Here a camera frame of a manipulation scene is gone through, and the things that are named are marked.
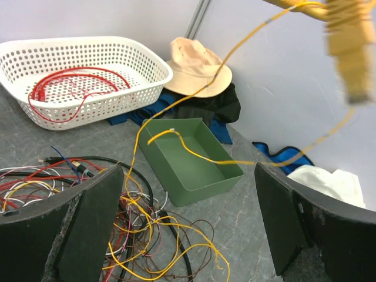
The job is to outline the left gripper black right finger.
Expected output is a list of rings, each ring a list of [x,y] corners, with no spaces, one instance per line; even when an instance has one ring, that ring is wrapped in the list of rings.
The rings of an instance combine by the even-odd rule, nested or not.
[[[375,281],[375,212],[342,202],[261,163],[257,197],[278,276],[317,246],[331,281]]]

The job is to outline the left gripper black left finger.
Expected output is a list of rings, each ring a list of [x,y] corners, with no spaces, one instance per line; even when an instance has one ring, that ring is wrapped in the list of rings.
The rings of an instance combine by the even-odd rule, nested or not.
[[[1,281],[98,281],[123,186],[116,165],[1,215]]]

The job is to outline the finger of the yellow-blurred right gripper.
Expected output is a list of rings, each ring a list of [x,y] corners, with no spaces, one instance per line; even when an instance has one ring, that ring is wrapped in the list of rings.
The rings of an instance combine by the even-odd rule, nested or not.
[[[368,1],[325,1],[328,54],[344,84],[345,100],[351,105],[372,102],[370,45],[375,29]]]

